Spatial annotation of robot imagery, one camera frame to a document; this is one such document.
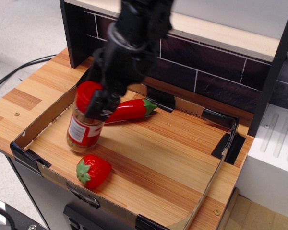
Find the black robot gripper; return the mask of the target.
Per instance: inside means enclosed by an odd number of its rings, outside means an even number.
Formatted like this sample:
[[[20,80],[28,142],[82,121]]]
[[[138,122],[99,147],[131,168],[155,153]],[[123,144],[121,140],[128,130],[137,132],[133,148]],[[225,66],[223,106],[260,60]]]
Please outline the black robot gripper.
[[[127,87],[141,83],[153,69],[157,59],[157,44],[161,30],[147,25],[119,25],[108,27],[108,40],[94,52],[89,78],[101,83],[95,90],[85,111],[85,117],[106,121],[119,105]]]

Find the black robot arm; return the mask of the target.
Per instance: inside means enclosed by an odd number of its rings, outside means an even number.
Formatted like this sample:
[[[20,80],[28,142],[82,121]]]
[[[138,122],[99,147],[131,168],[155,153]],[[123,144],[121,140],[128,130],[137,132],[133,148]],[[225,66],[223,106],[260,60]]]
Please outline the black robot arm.
[[[85,116],[105,121],[131,84],[141,83],[154,67],[157,45],[171,30],[171,0],[124,0],[116,22],[108,27],[104,47],[93,53],[87,79],[101,84]]]

